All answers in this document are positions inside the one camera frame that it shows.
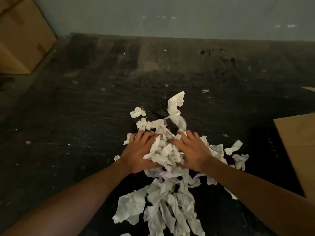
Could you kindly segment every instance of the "hand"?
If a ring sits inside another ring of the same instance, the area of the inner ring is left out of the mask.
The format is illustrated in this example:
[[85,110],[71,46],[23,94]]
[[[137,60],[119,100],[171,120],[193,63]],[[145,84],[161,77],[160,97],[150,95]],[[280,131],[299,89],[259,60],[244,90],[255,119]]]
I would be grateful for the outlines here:
[[212,157],[210,150],[200,139],[198,133],[190,130],[186,131],[187,136],[183,132],[178,132],[181,140],[170,139],[168,142],[177,146],[184,153],[184,168],[195,171],[202,171],[204,162]]
[[138,133],[131,134],[129,144],[118,161],[124,162],[131,173],[161,167],[158,163],[143,158],[150,152],[157,136],[149,131],[138,131]]

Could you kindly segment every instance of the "left hand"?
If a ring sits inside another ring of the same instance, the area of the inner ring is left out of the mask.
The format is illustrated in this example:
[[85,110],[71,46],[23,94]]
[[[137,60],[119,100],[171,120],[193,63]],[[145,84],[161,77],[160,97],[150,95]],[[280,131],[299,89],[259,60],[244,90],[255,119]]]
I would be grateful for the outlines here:
[[131,173],[161,167],[158,163],[143,158],[144,155],[150,152],[157,136],[149,131],[138,131],[138,133],[132,134],[128,146],[118,161],[124,162],[126,167],[130,168],[128,170],[131,170]]

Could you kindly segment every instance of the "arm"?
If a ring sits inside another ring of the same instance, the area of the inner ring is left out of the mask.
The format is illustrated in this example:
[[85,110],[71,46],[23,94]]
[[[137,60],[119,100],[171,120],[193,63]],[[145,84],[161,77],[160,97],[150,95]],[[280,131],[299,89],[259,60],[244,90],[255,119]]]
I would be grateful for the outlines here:
[[119,160],[48,199],[2,236],[77,236],[122,179],[158,166],[143,159],[154,141],[151,132],[132,134]]
[[313,202],[212,157],[198,133],[179,134],[183,143],[170,142],[184,152],[183,167],[214,178],[278,235],[315,235]]

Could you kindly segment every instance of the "dirty floor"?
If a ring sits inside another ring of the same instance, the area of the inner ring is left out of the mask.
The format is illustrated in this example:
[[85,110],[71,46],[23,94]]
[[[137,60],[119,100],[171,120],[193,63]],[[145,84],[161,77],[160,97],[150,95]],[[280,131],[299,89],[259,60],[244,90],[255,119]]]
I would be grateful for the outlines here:
[[[33,77],[0,76],[0,233],[110,165],[136,131],[135,107],[180,91],[189,129],[214,145],[240,139],[248,173],[303,195],[273,119],[315,112],[315,93],[301,88],[315,87],[315,43],[73,34],[54,50]],[[81,235],[148,235],[142,217],[112,217],[121,195],[152,180],[124,179]],[[206,235],[274,235],[222,186],[203,179],[190,191]]]

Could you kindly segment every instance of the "right hand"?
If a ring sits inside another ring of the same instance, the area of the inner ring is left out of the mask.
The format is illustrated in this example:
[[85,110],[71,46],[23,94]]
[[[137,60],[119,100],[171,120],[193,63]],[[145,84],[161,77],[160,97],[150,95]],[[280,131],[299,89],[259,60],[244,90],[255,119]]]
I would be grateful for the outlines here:
[[184,153],[182,167],[202,171],[204,162],[212,157],[211,152],[200,139],[198,133],[192,134],[190,130],[187,130],[186,133],[187,136],[183,132],[177,133],[183,142],[177,139],[170,139],[168,142],[177,146]]

